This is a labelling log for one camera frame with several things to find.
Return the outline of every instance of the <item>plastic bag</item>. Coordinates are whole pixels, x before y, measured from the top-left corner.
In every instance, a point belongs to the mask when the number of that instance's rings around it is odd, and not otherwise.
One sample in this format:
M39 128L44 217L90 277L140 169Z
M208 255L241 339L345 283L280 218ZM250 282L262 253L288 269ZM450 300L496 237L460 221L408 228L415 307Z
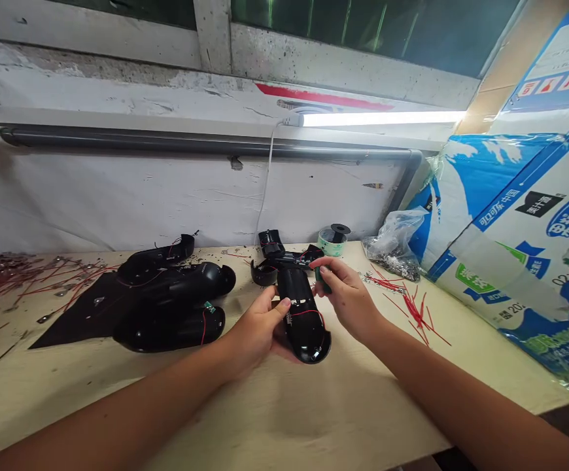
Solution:
M424 222L428 211L421 206L406 211L392 211L378 235L362 240L365 255L391 273L410 281L420 281L420 266L409 248L409 240Z

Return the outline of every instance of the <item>tape roll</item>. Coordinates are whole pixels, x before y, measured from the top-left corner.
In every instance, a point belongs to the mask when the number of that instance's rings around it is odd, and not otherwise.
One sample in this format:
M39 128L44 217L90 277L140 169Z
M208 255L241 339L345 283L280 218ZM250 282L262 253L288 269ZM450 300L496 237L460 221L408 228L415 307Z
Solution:
M348 237L343 236L343 240L339 243L328 242L333 240L335 232L332 229L322 229L317 238L317 245L328 256L341 256L345 243L348 242Z

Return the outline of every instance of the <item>forearm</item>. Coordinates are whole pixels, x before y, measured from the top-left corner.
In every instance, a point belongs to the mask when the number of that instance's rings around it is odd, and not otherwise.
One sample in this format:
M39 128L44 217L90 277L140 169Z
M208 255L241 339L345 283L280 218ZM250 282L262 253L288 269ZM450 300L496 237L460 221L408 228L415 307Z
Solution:
M569 438L384 318L364 343L480 471L569 469Z
M0 470L138 469L230 379L223 342L65 417L0 452Z

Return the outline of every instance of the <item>white cable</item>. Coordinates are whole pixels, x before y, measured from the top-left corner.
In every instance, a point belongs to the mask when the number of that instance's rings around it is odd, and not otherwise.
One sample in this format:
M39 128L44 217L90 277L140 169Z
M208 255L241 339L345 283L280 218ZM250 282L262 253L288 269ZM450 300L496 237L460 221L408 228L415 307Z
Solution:
M273 130L271 131L271 142L269 143L269 160L267 161L267 175L265 176L265 188L263 189L263 200L260 203L260 210L258 211L258 218L256 219L256 230L254 231L254 243L258 245L260 245L258 242L258 225L260 223L260 215L263 213L263 206L265 205L265 199L267 199L267 186L269 184L269 171L271 169L271 154L273 153L273 135L275 134L278 126L280 126L281 124L283 124L282 121L276 124L273 127Z

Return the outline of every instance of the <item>table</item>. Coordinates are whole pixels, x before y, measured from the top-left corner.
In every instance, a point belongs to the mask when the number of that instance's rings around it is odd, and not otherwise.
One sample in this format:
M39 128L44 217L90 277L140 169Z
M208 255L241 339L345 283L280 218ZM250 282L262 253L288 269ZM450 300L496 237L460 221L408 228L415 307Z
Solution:
M306 246L287 248L303 251ZM115 265L130 254L74 258ZM250 259L234 255L262 258L256 247L196 249L192 257L229 265L237 274L234 290L214 302L226 311L226 331L262 289L252 282L246 263ZM362 273L371 270L359 242L348 242L343 259ZM406 285L415 291L414 283ZM429 336L433 350L532 413L569 404L569 392L547 370L465 305L425 279L418 285L418 300L427 293L435 329L452 344ZM383 293L404 308L402 297L368 286L383 315L416 336ZM23 289L0 298L0 326L8 323L0 329L0 356L15 345L0 359L0 449L194 351L144 355L112 339L27 350L54 322L36 320L67 298L54 296L54 291L32 294L6 313ZM147 469L176 470L181 465L192 470L291 471L312 466L382 471L450 447L391 373L341 327L330 303L316 301L332 331L326 360L309 366L271 355L248 379L212 399L199 421L180 431Z

